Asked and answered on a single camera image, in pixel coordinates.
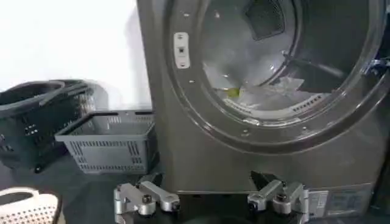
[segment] metal clamp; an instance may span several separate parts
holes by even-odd
[[[177,194],[164,191],[150,181],[142,182],[140,190],[156,199],[164,212],[177,212],[180,210],[180,198]]]
[[[273,180],[259,192],[248,195],[247,201],[250,211],[257,212],[266,210],[267,201],[272,200],[278,191],[282,189],[283,183],[280,180]]]
[[[291,183],[285,190],[272,200],[274,211],[278,214],[288,215],[292,211],[302,214],[303,223],[309,219],[309,191],[303,184]]]
[[[309,221],[309,190],[300,183],[291,183],[287,187],[279,180],[271,181],[258,193],[248,195],[247,202],[252,212],[267,209],[267,202],[272,201],[274,211],[289,215],[293,211],[301,214],[299,223]]]
[[[156,211],[156,201],[131,184],[119,185],[114,190],[115,214],[122,215],[137,211],[139,215],[149,216]]]

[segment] label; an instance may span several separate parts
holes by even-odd
[[[189,36],[186,32],[174,34],[174,54],[178,69],[188,69],[191,66],[190,49],[188,47]]]
[[[365,191],[341,191],[332,193],[328,207],[328,215],[344,215],[355,213],[364,206]]]
[[[313,191],[309,193],[310,218],[321,218],[325,215],[325,207],[329,191]]]

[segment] front-loading washing machine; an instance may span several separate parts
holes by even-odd
[[[311,218],[363,214],[389,137],[385,0],[139,0],[164,187],[299,181]]]

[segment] dark floor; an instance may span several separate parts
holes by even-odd
[[[42,173],[10,170],[0,164],[0,190],[29,186],[56,192],[63,197],[67,224],[114,224],[113,190],[121,183],[134,183],[138,176],[84,175],[67,155]],[[385,224],[390,217],[368,214],[362,218],[321,220],[318,224]]]

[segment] screw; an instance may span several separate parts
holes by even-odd
[[[172,210],[173,210],[173,211],[178,211],[178,210],[180,210],[180,203],[179,203],[179,202],[173,202],[173,203],[172,203]]]
[[[249,206],[249,211],[250,211],[250,212],[257,212],[258,206],[257,206],[256,203],[250,202],[250,203],[248,204],[248,206]]]
[[[148,195],[148,194],[142,196],[142,202],[143,202],[144,204],[149,204],[149,203],[151,203],[151,202],[152,202],[152,196],[150,196],[150,195]]]
[[[286,202],[287,201],[287,195],[284,193],[277,194],[276,199],[281,202]]]

